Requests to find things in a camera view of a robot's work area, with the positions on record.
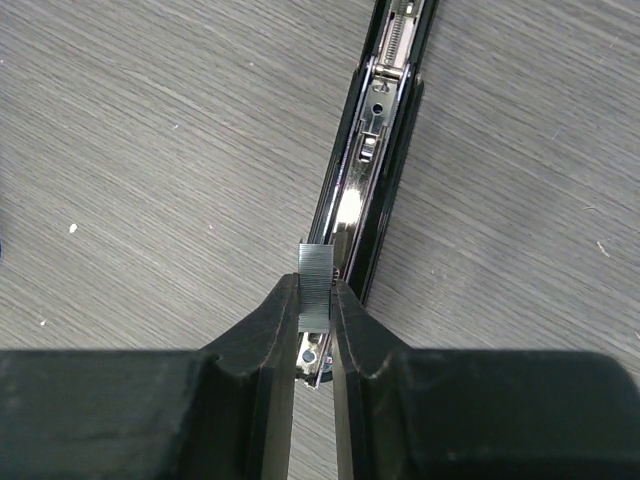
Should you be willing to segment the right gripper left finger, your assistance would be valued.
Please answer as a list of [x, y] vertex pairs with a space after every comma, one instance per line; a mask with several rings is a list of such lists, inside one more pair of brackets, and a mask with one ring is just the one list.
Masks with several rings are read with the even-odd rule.
[[198, 350], [1, 354], [5, 479], [283, 479], [298, 278]]

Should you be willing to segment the silver staple strip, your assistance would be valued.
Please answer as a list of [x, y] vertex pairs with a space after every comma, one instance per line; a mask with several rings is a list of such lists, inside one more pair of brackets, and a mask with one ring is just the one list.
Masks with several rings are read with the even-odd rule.
[[334, 248], [301, 243], [298, 248], [299, 330], [325, 334], [330, 329], [330, 297], [334, 278]]

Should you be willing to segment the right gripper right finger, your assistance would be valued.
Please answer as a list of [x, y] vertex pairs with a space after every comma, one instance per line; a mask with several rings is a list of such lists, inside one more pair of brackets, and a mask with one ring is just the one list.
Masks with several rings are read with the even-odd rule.
[[331, 292], [342, 479], [635, 479], [639, 391], [613, 358], [418, 349]]

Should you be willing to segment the black stapler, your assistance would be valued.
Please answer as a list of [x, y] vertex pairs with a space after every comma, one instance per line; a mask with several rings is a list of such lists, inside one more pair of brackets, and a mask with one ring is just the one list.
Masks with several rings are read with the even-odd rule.
[[[305, 244], [334, 248], [333, 282], [369, 294], [424, 82], [420, 68], [438, 4], [378, 1], [355, 68]], [[296, 378], [332, 378], [331, 334], [299, 330]]]

